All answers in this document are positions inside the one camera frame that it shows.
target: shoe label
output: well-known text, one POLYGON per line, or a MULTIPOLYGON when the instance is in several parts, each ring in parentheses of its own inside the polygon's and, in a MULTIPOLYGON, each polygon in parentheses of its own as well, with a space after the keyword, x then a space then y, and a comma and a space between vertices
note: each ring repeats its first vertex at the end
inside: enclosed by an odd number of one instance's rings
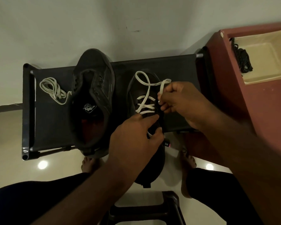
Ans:
POLYGON ((83 109, 90 114, 96 107, 96 105, 90 105, 89 103, 87 103, 84 105, 83 109))

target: bare foot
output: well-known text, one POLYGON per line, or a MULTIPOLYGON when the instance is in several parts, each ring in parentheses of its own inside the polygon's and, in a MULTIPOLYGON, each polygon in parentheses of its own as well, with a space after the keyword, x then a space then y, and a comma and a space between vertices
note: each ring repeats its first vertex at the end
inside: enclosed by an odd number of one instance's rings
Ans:
POLYGON ((83 173, 93 174, 100 167, 99 159, 90 159, 88 157, 84 157, 81 165, 81 170, 83 173))
POLYGON ((186 198, 191 198, 186 187, 186 178, 188 172, 197 167, 195 158, 188 154, 187 151, 180 151, 180 162, 182 169, 182 183, 181 183, 181 193, 186 198))

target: white shoelace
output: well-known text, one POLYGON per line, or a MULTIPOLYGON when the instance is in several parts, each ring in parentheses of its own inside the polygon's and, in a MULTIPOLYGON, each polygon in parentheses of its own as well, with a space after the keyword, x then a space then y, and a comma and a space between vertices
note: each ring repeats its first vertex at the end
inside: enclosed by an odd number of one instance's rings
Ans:
POLYGON ((159 93, 162 94, 162 93, 163 93, 163 88, 164 88, 165 84, 171 83, 172 80, 171 80, 171 79, 165 79, 165 80, 163 80, 163 81, 161 81, 161 82, 159 82, 159 83, 151 84, 151 83, 150 83, 150 80, 149 80, 149 77, 148 77, 147 74, 144 73, 143 71, 137 71, 137 72, 135 73, 135 78, 138 80, 139 83, 148 86, 147 94, 146 94, 146 95, 142 95, 142 96, 140 96, 140 97, 137 98, 138 100, 139 100, 139 99, 142 99, 142 98, 144 98, 144 99, 143 99, 142 103, 138 103, 139 108, 136 110, 136 112, 137 112, 137 113, 140 113, 140 114, 142 114, 142 115, 145 114, 145 113, 154 113, 154 112, 155 112, 155 111, 154 111, 154 109, 155 109, 155 107, 154 107, 155 104, 150 104, 150 105, 146 105, 146 104, 145 104, 145 102, 147 101, 147 99, 150 99, 150 100, 152 100, 153 102, 156 100, 156 99, 154 99, 153 97, 149 96, 149 93, 150 93, 150 86, 158 86, 158 85, 160 85, 160 91, 159 91, 159 93), (139 74, 139 73, 143 74, 143 75, 146 77, 147 83, 145 83, 144 81, 142 81, 142 80, 138 77, 138 74, 139 74), (141 111, 141 109, 143 109, 143 108, 149 108, 149 109, 151 109, 151 110, 144 110, 144 111, 141 111))
POLYGON ((44 92, 48 93, 55 102, 57 102, 60 105, 66 104, 68 98, 72 94, 71 91, 68 91, 68 93, 66 93, 64 90, 60 89, 59 84, 57 83, 56 79, 53 77, 48 77, 43 79, 41 83, 39 83, 39 86, 44 92), (57 100, 57 98, 59 99, 66 98, 66 101, 64 103, 61 103, 57 100))

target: baseboard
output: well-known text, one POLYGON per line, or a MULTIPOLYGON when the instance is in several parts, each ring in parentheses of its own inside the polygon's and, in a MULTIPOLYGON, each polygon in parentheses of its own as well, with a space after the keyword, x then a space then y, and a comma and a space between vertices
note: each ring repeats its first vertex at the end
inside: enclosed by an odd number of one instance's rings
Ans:
POLYGON ((0 106, 0 112, 7 112, 7 111, 21 110, 21 109, 22 109, 22 103, 0 106))

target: black pants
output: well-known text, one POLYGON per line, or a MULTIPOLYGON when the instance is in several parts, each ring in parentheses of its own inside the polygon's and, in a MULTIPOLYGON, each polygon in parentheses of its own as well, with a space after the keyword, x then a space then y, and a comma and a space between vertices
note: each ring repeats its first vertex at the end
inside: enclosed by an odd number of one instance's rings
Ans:
MULTIPOLYGON (((81 173, 54 181, 26 181, 0 189, 0 224, 30 224, 71 193, 86 178, 81 173)), ((187 176, 190 196, 214 210, 228 224, 262 224, 232 174, 192 169, 187 176)))

